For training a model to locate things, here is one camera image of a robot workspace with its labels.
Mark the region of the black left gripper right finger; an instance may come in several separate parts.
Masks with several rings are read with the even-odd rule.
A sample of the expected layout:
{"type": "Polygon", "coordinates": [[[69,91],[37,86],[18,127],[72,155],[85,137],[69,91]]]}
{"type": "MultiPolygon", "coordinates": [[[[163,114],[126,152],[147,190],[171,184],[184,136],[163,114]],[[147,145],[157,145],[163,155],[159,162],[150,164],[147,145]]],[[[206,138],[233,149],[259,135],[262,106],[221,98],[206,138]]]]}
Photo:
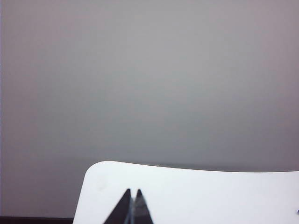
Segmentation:
{"type": "Polygon", "coordinates": [[[150,211],[148,209],[145,198],[140,189],[138,189],[134,201],[134,223],[153,224],[150,211]]]}

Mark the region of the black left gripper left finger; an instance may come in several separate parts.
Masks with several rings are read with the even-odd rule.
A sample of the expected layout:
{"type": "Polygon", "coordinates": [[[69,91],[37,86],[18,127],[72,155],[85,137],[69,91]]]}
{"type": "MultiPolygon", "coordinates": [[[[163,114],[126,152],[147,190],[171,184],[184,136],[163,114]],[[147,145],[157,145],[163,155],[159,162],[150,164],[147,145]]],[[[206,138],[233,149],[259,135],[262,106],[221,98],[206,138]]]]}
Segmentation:
{"type": "Polygon", "coordinates": [[[131,224],[132,223],[132,197],[131,190],[127,189],[104,224],[131,224]]]}

